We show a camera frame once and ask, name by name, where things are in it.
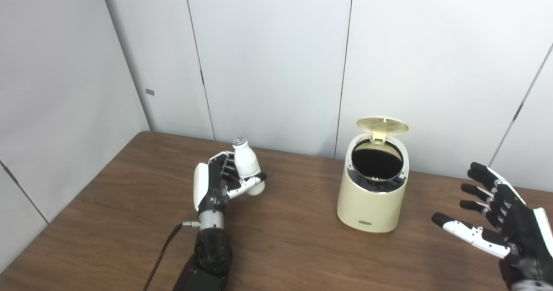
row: bottle cap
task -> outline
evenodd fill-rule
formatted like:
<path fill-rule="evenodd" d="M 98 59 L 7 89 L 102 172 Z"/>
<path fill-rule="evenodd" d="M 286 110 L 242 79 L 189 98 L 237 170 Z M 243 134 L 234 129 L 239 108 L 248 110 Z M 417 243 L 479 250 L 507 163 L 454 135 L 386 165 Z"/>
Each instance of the bottle cap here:
<path fill-rule="evenodd" d="M 242 148 L 248 145 L 248 140 L 246 138 L 235 138 L 232 141 L 232 147 L 235 149 Z"/>

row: white wall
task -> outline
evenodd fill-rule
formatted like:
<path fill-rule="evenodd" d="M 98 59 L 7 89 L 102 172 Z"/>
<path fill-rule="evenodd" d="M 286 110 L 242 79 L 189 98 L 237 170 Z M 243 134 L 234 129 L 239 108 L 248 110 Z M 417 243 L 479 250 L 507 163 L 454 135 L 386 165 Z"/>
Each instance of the white wall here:
<path fill-rule="evenodd" d="M 218 141 L 334 156 L 350 0 L 188 0 Z"/>
<path fill-rule="evenodd" d="M 0 9 L 0 157 L 51 221 L 148 126 L 105 0 Z"/>
<path fill-rule="evenodd" d="M 212 140 L 186 0 L 107 2 L 151 127 Z"/>
<path fill-rule="evenodd" d="M 492 167 L 514 186 L 553 191 L 553 57 L 549 55 Z"/>
<path fill-rule="evenodd" d="M 337 157 L 385 115 L 411 169 L 489 163 L 553 41 L 553 0 L 353 0 Z"/>
<path fill-rule="evenodd" d="M 342 159 L 357 119 L 393 116 L 413 170 L 458 177 L 490 162 L 553 41 L 553 0 L 353 0 L 343 74 L 351 0 L 108 1 L 154 130 L 213 121 L 219 141 Z"/>
<path fill-rule="evenodd" d="M 46 225 L 19 187 L 0 166 L 0 273 Z"/>

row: silver bottle cap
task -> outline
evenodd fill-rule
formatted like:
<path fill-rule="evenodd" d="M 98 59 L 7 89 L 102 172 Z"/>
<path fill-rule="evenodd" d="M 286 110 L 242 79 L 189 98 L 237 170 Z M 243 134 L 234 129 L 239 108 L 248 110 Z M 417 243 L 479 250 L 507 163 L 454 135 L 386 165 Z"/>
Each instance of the silver bottle cap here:
<path fill-rule="evenodd" d="M 246 138 L 235 138 L 233 141 L 232 141 L 232 145 L 234 146 L 240 146 L 240 145 L 244 145 L 248 142 L 248 140 Z"/>

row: open lid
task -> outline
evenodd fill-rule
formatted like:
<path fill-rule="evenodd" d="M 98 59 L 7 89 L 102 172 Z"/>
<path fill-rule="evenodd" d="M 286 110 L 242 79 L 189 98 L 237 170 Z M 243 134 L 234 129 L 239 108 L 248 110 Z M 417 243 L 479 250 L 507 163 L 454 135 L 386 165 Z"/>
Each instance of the open lid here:
<path fill-rule="evenodd" d="M 357 120 L 357 126 L 365 132 L 372 132 L 375 144 L 385 144 L 386 135 L 396 135 L 409 131 L 407 124 L 389 117 L 371 116 Z"/>

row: wooden table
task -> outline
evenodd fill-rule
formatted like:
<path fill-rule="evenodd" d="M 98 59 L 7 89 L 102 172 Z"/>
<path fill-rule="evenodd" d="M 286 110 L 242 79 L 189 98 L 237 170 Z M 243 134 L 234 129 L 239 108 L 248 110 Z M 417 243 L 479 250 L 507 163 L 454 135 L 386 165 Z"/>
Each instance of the wooden table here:
<path fill-rule="evenodd" d="M 194 220 L 197 163 L 231 145 L 138 134 L 0 275 L 2 291 L 138 291 L 173 227 Z M 399 226 L 360 232 L 336 215 L 343 161 L 256 149 L 265 191 L 230 202 L 235 261 L 229 291 L 500 291 L 497 260 L 430 221 L 436 211 L 486 226 L 458 208 L 462 179 L 411 173 Z M 553 194 L 520 189 L 553 212 Z M 170 244 L 150 290 L 171 291 L 196 229 Z"/>

